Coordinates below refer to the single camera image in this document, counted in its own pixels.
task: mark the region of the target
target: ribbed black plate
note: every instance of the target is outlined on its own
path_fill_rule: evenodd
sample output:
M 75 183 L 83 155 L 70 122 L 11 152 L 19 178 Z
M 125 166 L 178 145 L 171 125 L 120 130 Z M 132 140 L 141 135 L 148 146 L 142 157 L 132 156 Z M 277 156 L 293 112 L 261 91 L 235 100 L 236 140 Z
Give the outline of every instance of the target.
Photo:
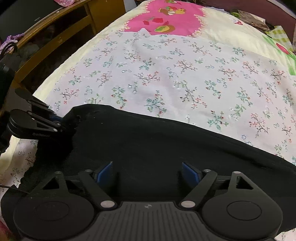
M 116 210 L 101 212 L 88 230 L 68 241 L 223 240 L 209 232 L 195 212 L 182 211 L 173 202 L 123 202 Z

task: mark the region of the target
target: wooden shelf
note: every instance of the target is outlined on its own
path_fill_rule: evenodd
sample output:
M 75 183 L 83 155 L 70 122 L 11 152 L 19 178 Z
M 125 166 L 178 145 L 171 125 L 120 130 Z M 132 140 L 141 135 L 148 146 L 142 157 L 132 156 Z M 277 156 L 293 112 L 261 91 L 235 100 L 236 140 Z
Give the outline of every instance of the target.
M 23 45 L 25 45 L 31 38 L 33 38 L 36 34 L 38 34 L 40 31 L 44 30 L 46 27 L 54 23 L 59 18 L 63 17 L 67 13 L 75 10 L 76 8 L 79 8 L 83 6 L 84 4 L 88 3 L 91 0 L 81 0 L 79 2 L 76 2 L 72 4 L 69 7 L 62 8 L 61 10 L 57 11 L 56 13 L 50 15 L 46 19 L 42 20 L 37 25 L 33 26 L 30 30 L 28 30 L 24 37 L 21 38 L 21 40 L 17 43 L 18 48 L 21 48 Z
M 14 81 L 16 83 L 21 83 L 21 81 L 50 53 L 52 53 L 56 48 L 58 48 L 62 43 L 67 41 L 74 34 L 78 33 L 80 30 L 92 23 L 91 16 L 88 15 L 83 19 L 79 20 L 65 31 L 56 36 L 43 48 L 41 48 L 36 54 L 34 54 L 16 73 Z

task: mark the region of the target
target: purple cloth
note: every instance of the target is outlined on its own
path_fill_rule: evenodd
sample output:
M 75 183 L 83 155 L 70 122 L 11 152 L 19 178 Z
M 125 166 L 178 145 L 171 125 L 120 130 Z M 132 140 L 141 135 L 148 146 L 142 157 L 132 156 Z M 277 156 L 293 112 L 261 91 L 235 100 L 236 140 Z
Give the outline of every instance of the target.
M 54 1 L 63 7 L 68 7 L 73 3 L 77 2 L 78 0 L 54 0 Z
M 18 35 L 16 35 L 16 36 L 12 36 L 12 35 L 8 36 L 7 39 L 6 39 L 2 44 L 1 44 L 1 42 L 0 42 L 0 44 L 1 44 L 1 46 L 0 46 L 0 53 L 1 53 L 2 49 L 3 49 L 8 43 L 10 43 L 10 42 L 17 43 L 17 42 L 18 42 L 23 36 L 24 36 L 24 34 L 18 34 Z

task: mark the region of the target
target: metal pin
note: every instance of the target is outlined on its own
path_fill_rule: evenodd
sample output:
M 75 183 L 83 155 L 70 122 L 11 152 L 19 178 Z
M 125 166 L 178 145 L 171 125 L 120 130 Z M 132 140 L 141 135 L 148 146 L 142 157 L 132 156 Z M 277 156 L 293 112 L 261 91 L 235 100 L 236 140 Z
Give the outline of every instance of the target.
M 183 202 L 181 202 L 181 206 L 185 207 L 185 208 L 192 208 L 195 206 L 195 202 L 189 201 L 189 200 L 183 201 Z
M 113 202 L 111 200 L 106 200 L 106 201 L 101 202 L 101 206 L 103 208 L 111 208 L 111 207 L 114 207 L 114 205 L 115 205 L 115 202 Z

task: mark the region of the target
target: wooden furniture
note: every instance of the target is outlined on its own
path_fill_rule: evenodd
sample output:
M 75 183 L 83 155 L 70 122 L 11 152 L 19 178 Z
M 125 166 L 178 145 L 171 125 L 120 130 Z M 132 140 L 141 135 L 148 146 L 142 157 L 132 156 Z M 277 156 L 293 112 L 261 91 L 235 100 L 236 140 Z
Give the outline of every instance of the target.
M 18 42 L 20 49 L 30 42 L 35 36 L 52 24 L 64 24 L 69 21 L 67 16 L 71 15 L 71 24 L 50 42 L 39 49 L 15 74 L 12 83 L 13 88 L 23 87 L 21 82 L 36 66 L 48 57 L 60 45 L 68 41 L 72 36 L 87 26 L 91 26 L 93 36 L 107 27 L 111 22 L 125 14 L 123 0 L 81 0 L 73 5 L 62 8 L 31 28 Z

